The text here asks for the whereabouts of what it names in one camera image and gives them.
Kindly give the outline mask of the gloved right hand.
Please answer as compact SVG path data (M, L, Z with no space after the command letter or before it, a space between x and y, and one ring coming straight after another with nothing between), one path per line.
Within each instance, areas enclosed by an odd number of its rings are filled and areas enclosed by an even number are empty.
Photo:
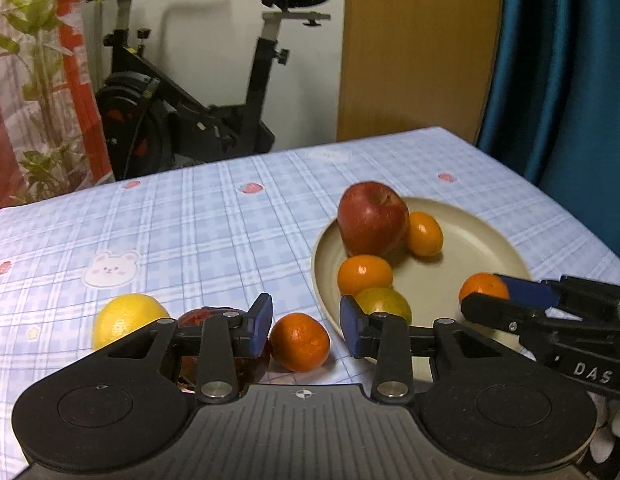
M601 394L589 392L594 402L597 418L596 431L590 441L590 455L596 464L610 459L620 448L620 401L610 400Z

